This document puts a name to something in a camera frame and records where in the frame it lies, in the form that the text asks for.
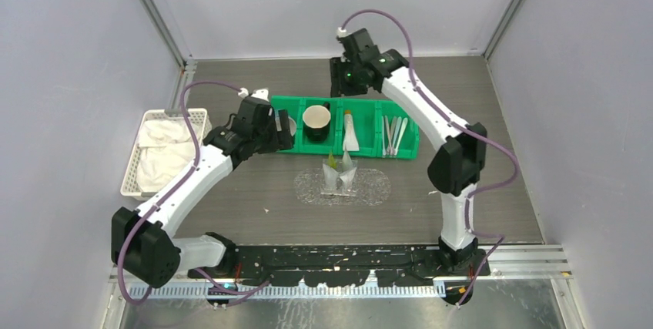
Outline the pale mint toothpaste tube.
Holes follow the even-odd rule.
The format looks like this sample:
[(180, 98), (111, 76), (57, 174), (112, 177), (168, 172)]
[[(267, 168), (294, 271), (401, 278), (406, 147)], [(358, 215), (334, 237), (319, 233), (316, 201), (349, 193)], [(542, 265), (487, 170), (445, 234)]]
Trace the pale mint toothpaste tube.
[(337, 180), (340, 175), (336, 169), (330, 166), (327, 163), (323, 164), (323, 176), (324, 176), (324, 188), (326, 190), (336, 190), (337, 189)]

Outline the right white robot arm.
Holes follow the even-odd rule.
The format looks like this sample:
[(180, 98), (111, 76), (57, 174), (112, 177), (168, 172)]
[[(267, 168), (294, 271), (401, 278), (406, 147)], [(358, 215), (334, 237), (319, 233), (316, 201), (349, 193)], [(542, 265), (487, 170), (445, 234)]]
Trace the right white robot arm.
[(453, 114), (417, 78), (411, 63), (397, 50), (381, 52), (366, 29), (337, 29), (343, 46), (330, 59), (330, 95), (358, 96), (373, 89), (395, 102), (424, 132), (435, 150), (427, 176), (440, 194), (443, 226), (438, 239), (440, 267), (459, 275), (470, 266), (478, 240), (466, 202), (477, 189), (484, 168), (486, 128)]

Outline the green compartment bin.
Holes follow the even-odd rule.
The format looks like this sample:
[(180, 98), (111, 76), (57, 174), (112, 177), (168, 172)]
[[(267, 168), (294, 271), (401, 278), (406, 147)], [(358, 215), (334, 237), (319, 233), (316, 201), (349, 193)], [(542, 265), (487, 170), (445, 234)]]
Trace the green compartment bin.
[[(312, 105), (330, 104), (330, 133), (323, 143), (310, 142), (303, 133), (302, 115), (304, 110)], [(355, 132), (360, 150), (353, 152), (358, 157), (382, 157), (380, 117), (407, 117), (407, 126), (400, 142), (398, 154), (394, 158), (416, 159), (420, 146), (420, 130), (418, 125), (408, 117), (395, 102), (390, 100), (346, 99), (312, 96), (273, 96), (272, 106), (275, 109), (286, 109), (297, 126), (295, 144), (287, 153), (306, 155), (334, 155), (343, 153), (343, 115), (346, 109), (353, 114)]]

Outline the white red-cap toothpaste tube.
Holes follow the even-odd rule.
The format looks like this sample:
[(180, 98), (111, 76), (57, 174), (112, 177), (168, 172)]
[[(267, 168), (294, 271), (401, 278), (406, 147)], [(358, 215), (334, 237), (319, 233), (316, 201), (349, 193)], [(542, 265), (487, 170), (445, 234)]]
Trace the white red-cap toothpaste tube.
[(353, 189), (353, 181), (356, 175), (357, 168), (352, 167), (348, 170), (343, 171), (340, 175), (340, 181), (342, 183), (342, 190), (344, 192), (350, 192)]

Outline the clear plastic bag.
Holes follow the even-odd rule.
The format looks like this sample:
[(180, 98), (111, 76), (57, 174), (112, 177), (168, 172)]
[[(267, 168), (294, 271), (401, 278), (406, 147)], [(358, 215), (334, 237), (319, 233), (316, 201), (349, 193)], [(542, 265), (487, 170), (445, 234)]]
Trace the clear plastic bag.
[[(353, 160), (354, 167), (358, 168), (358, 161), (355, 160), (355, 159), (352, 159), (352, 160)], [(337, 161), (337, 171), (338, 171), (338, 173), (340, 175), (343, 172), (342, 160), (336, 159), (336, 161)], [(357, 191), (354, 189), (354, 185), (353, 185), (353, 189), (350, 192), (344, 192), (342, 190), (342, 183), (340, 181), (340, 178), (337, 180), (337, 189), (336, 190), (331, 190), (331, 191), (326, 190), (324, 188), (324, 176), (323, 176), (323, 165), (322, 165), (322, 183), (320, 184), (320, 193), (322, 195), (327, 195), (327, 196), (356, 196)]]

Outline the dark green mug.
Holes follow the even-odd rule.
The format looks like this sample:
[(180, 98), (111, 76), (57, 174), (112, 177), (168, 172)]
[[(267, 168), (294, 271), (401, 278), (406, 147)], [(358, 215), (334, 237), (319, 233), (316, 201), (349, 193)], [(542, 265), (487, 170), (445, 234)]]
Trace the dark green mug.
[(307, 107), (302, 115), (304, 136), (312, 143), (323, 143), (330, 133), (331, 112), (328, 102)]

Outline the yellow-green toothpaste tube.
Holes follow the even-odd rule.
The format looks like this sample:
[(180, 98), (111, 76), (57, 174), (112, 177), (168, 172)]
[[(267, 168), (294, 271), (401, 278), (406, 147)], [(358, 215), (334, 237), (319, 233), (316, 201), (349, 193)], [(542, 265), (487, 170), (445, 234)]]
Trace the yellow-green toothpaste tube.
[(333, 169), (337, 169), (337, 161), (334, 158), (334, 155), (332, 152), (329, 153), (328, 159), (327, 159), (327, 165)]

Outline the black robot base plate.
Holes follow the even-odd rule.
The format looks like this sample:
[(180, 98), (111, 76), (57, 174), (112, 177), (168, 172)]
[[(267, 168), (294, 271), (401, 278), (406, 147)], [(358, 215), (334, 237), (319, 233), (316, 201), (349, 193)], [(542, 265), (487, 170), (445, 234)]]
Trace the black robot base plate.
[(420, 287), (435, 277), (466, 280), (480, 268), (486, 252), (464, 249), (455, 257), (438, 245), (259, 245), (230, 247), (215, 267), (201, 271), (211, 278), (274, 287), (359, 287), (374, 278), (380, 287)]

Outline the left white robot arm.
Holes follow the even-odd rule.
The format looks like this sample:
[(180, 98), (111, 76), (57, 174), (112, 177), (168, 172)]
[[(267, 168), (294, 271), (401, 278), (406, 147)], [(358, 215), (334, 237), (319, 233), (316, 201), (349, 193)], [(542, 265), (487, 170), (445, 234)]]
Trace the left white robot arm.
[(178, 238), (176, 232), (197, 203), (220, 180), (255, 154), (291, 149), (290, 116), (265, 99), (248, 96), (225, 126), (199, 144), (184, 170), (134, 210), (112, 217), (112, 261), (119, 276), (139, 278), (152, 288), (166, 285), (178, 272), (207, 267), (218, 278), (236, 268), (234, 243), (216, 233)]

